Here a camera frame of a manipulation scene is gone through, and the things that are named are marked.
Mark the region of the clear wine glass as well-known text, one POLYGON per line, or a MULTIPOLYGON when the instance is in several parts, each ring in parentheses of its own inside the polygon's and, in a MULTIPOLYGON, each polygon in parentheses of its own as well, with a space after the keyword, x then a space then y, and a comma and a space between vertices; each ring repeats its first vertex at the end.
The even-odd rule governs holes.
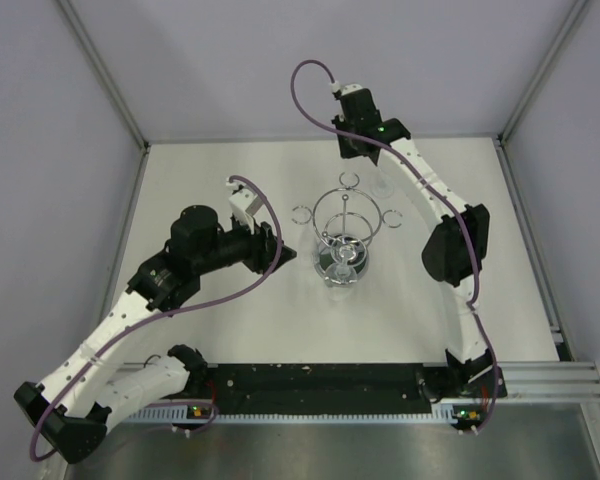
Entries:
POLYGON ((313 253, 316 272, 329 288, 353 288, 368 268, 366 243, 343 234, 324 240, 313 253))
POLYGON ((370 184, 371 193, 380 199, 390 198, 395 191, 393 181, 382 169, 376 168, 370 184))

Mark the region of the chrome wine glass rack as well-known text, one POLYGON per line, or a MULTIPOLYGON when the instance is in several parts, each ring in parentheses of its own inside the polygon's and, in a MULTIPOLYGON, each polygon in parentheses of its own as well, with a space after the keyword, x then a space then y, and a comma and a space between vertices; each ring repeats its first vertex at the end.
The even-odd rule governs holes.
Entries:
MULTIPOLYGON (((327 189, 314 201, 298 204, 291 210, 291 221, 303 228, 300 240, 301 257, 309 261, 314 268, 313 253, 320 241, 325 242, 324 238, 333 238, 339 234, 350 235, 361 239, 367 245, 367 272, 374 239, 381 230, 397 229, 403 224, 403 213, 386 206, 389 199, 376 198, 370 188, 365 189, 359 173, 352 170, 341 172, 337 186, 327 189)), ((353 288, 329 288, 325 283, 324 285, 332 296, 343 297, 351 293, 359 281, 353 288)))

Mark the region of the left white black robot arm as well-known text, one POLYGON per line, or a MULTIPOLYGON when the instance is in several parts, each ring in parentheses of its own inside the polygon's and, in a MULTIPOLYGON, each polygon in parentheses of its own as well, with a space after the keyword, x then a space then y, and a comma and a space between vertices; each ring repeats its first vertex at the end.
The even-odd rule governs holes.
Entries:
POLYGON ((203 275, 241 263, 266 279, 297 253, 280 225, 237 218, 224 230, 208 206, 185 208, 161 251, 144 261, 108 315, 79 348, 39 382, 25 382, 14 399, 34 428, 29 455, 45 439, 52 454, 75 464, 90 456, 122 420, 157 400, 210 392, 208 364, 184 344, 122 379, 114 373, 139 347, 150 324, 173 317, 199 292, 203 275))

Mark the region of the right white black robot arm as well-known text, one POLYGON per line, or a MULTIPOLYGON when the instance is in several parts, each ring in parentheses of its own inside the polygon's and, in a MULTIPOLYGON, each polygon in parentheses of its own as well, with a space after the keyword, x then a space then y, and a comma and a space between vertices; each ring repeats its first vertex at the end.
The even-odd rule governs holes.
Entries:
POLYGON ((442 288, 449 388, 456 395, 495 398, 502 385, 500 369, 477 314, 488 209, 463 200, 445 184, 406 127, 382 118, 369 89, 337 82, 331 89, 341 107, 332 120, 341 156, 370 159, 412 202, 429 230, 421 261, 442 288))

